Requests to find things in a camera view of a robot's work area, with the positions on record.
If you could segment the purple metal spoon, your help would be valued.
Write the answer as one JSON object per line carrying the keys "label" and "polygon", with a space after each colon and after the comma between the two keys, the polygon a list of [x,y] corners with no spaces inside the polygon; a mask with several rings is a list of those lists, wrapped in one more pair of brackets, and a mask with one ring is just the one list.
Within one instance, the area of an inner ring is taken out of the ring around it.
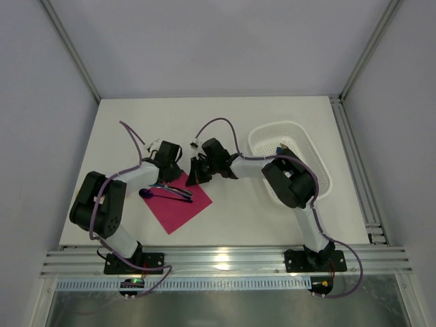
{"label": "purple metal spoon", "polygon": [[172,196],[157,195],[157,194],[154,194],[150,189],[140,189],[138,192],[138,195],[143,200],[147,200],[147,199],[151,199],[151,198],[165,198],[168,200],[175,200],[175,201],[179,201],[179,202],[186,202],[186,203],[193,202],[191,198],[184,198],[184,197],[180,197],[180,196],[172,197]]}

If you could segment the pink paper napkin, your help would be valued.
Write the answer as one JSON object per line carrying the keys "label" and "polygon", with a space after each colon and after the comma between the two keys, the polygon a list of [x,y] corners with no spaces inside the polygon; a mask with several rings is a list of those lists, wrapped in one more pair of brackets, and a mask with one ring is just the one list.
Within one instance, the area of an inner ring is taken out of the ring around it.
{"label": "pink paper napkin", "polygon": [[199,185],[186,187],[185,182],[187,177],[188,175],[184,172],[179,179],[169,183],[168,187],[173,188],[173,191],[169,190],[167,187],[162,188],[157,186],[153,186],[149,189],[157,195],[191,198],[192,203],[168,200],[165,198],[144,200],[145,204],[167,234],[171,234],[185,225],[213,203]]}

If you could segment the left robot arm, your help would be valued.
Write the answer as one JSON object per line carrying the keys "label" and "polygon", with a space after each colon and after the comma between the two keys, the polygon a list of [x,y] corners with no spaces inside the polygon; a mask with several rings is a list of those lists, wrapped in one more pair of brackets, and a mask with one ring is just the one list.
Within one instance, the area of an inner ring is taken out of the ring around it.
{"label": "left robot arm", "polygon": [[139,164],[110,176],[92,171],[79,189],[69,212],[69,220],[98,240],[114,256],[139,265],[142,245],[122,226],[125,199],[149,187],[164,187],[181,177],[178,166],[182,148],[168,141],[158,142],[149,157]]}

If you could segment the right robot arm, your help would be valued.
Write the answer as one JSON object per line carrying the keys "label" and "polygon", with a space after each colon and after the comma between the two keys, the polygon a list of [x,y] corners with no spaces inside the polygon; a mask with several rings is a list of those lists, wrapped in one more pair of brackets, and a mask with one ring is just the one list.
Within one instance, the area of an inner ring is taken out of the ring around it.
{"label": "right robot arm", "polygon": [[229,154],[216,138],[202,145],[202,152],[191,158],[186,186],[207,183],[215,174],[223,178],[265,180],[286,207],[294,210],[304,238],[308,263],[319,270],[330,264],[332,245],[323,234],[314,207],[319,193],[317,178],[295,154],[280,150],[270,157],[245,157]]}

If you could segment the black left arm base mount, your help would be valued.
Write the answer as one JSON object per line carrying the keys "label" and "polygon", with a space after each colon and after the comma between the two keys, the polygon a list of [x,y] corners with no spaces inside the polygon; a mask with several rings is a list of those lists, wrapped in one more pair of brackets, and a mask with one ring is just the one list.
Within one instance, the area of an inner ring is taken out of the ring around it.
{"label": "black left arm base mount", "polygon": [[127,259],[128,262],[142,268],[160,268],[160,270],[144,271],[131,267],[122,262],[115,254],[109,253],[106,256],[104,274],[105,275],[162,275],[164,265],[163,253],[144,253],[142,251],[134,254],[133,258]]}

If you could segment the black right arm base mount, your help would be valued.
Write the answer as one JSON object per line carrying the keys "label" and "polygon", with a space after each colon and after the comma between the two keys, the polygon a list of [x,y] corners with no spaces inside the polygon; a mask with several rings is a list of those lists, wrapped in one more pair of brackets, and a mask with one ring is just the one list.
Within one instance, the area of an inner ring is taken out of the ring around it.
{"label": "black right arm base mount", "polygon": [[310,250],[288,249],[283,255],[287,273],[328,273],[332,271],[343,273],[347,271],[344,253],[340,250],[324,255]]}

